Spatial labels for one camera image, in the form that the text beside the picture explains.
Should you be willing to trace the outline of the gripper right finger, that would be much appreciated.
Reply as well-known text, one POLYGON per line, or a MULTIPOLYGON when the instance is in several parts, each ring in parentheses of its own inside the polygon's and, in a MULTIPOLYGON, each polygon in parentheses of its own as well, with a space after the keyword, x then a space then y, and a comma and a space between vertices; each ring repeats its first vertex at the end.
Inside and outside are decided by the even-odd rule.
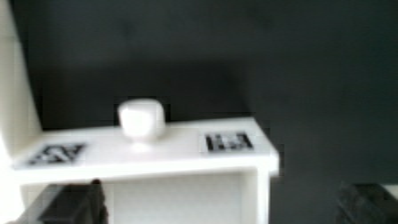
POLYGON ((398 199, 379 184, 340 185, 334 224, 398 224, 398 199))

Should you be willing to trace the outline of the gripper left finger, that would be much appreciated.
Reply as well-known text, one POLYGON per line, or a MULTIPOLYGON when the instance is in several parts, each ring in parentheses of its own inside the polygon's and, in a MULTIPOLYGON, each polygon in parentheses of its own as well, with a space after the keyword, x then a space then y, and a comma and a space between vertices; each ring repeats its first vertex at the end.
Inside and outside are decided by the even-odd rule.
POLYGON ((101 181, 68 184, 39 215, 43 224, 109 224, 101 181))

